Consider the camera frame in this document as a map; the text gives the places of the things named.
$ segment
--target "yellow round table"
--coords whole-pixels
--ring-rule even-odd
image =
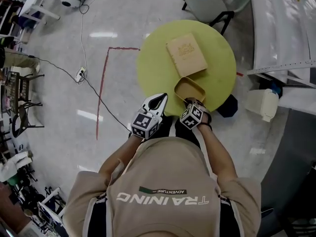
[[[146,97],[167,93],[164,110],[167,116],[181,115],[185,105],[174,93],[180,79],[167,51],[166,43],[192,33],[205,57],[208,69],[188,76],[205,92],[204,105],[213,111],[220,107],[233,90],[236,79],[236,61],[227,41],[212,27],[193,20],[176,20],[158,27],[144,41],[137,57],[138,82]]]

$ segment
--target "white tile floor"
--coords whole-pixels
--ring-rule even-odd
[[[38,25],[27,47],[29,54],[47,59],[75,76],[84,66],[80,44],[81,14],[57,0],[47,0],[54,13],[61,15],[47,25]],[[108,48],[140,48],[158,26],[176,19],[194,19],[182,11],[183,0],[96,0],[83,17],[82,42],[86,51],[88,80],[100,91]],[[236,57],[237,71],[245,73],[253,64],[251,6],[236,17],[225,33]],[[136,50],[111,50],[105,72],[102,98],[113,114],[127,125],[144,99],[136,78]],[[38,186],[60,187],[64,197],[70,192],[81,169],[97,171],[102,162],[126,139],[128,132],[100,106],[98,140],[96,115],[98,98],[85,82],[77,86],[68,75],[48,63],[41,63],[45,74],[34,85],[43,107],[37,115],[45,128],[28,129],[33,167]],[[238,112],[233,118],[213,114],[213,130],[231,153],[240,176],[262,180],[276,153],[283,134],[287,110],[278,110],[272,123],[261,121],[243,107],[252,87],[247,76],[237,77],[233,95]],[[251,148],[264,148],[265,154],[250,154]]]

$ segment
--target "white container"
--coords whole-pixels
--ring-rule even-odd
[[[270,122],[277,112],[278,94],[271,89],[258,89],[248,92],[245,108],[260,114],[262,120]]]

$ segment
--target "power strip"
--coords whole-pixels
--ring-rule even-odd
[[[85,67],[81,67],[80,70],[78,70],[75,78],[76,82],[81,82],[84,80],[84,78],[80,74],[83,74],[83,76],[86,77],[86,71],[87,69]]]

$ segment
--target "beige t-shirt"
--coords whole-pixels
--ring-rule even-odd
[[[105,191],[106,198],[95,198]],[[70,236],[88,236],[86,226],[95,220],[90,207],[106,199],[104,213],[110,224],[106,236],[137,237],[162,231],[179,237],[216,237],[220,195],[229,198],[235,208],[240,235],[256,236],[261,219],[260,184],[237,178],[220,190],[196,145],[176,137],[159,138],[143,143],[127,171],[109,187],[100,174],[80,172],[63,220]]]

